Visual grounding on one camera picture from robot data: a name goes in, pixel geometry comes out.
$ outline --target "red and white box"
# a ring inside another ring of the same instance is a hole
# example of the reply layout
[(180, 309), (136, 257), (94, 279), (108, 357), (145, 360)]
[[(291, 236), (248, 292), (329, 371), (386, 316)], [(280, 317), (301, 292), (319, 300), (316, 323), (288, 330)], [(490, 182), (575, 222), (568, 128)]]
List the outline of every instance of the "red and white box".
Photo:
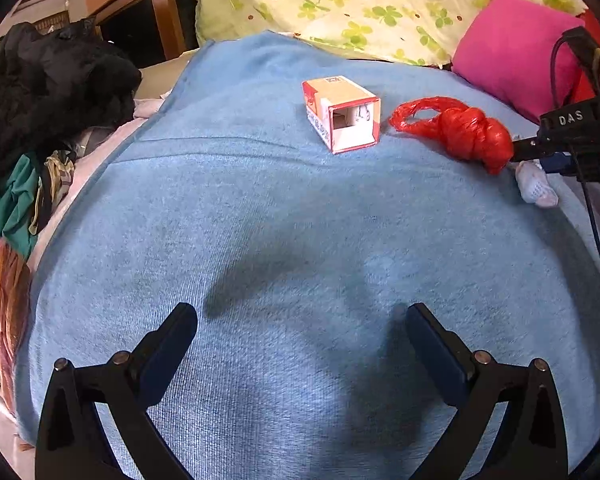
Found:
[(380, 138), (380, 98), (344, 76), (302, 83), (309, 122), (331, 153), (373, 146)]

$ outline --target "wooden cabinet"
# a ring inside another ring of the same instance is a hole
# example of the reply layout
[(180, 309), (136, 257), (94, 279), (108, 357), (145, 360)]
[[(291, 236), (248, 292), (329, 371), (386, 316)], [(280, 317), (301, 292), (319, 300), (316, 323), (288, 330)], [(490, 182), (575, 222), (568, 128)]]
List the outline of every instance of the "wooden cabinet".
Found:
[(196, 0), (86, 0), (104, 40), (140, 68), (174, 59), (198, 46)]

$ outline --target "metal screw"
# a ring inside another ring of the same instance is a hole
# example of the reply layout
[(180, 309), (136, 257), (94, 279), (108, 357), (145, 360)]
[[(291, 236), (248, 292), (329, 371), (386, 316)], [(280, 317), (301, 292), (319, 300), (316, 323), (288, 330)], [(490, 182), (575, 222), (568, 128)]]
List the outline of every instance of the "metal screw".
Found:
[(120, 352), (116, 352), (115, 354), (113, 354), (111, 361), (115, 365), (123, 365), (124, 363), (129, 361), (129, 355), (129, 352), (127, 352), (126, 350), (121, 350)]
[(549, 365), (544, 359), (534, 359), (534, 366), (541, 372), (545, 372), (549, 369)]
[(56, 372), (64, 370), (68, 364), (69, 364), (69, 361), (64, 357), (56, 359), (56, 362), (54, 363), (54, 370)]
[(488, 365), (491, 362), (491, 354), (486, 350), (478, 350), (474, 353), (475, 360), (481, 365)]

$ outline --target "orange fabric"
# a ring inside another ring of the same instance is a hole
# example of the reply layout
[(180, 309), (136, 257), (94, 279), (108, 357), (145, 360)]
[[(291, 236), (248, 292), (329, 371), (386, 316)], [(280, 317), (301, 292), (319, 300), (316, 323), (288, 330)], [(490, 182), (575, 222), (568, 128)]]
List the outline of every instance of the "orange fabric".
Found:
[[(427, 109), (440, 114), (433, 119), (407, 122), (420, 110)], [(498, 120), (485, 117), (479, 108), (451, 97), (429, 97), (401, 104), (389, 118), (389, 124), (399, 132), (438, 140), (455, 158), (481, 160), (491, 174), (499, 173), (513, 156), (509, 131)]]
[(23, 257), (0, 238), (0, 387), (14, 412), (13, 365), (29, 316), (30, 272)]

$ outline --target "box opening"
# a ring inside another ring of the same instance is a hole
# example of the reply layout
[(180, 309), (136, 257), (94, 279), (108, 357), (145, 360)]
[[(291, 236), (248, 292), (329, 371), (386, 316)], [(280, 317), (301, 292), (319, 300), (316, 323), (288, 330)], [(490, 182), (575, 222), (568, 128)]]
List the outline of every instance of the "box opening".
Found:
[(371, 144), (374, 139), (374, 103), (332, 109), (334, 152)]

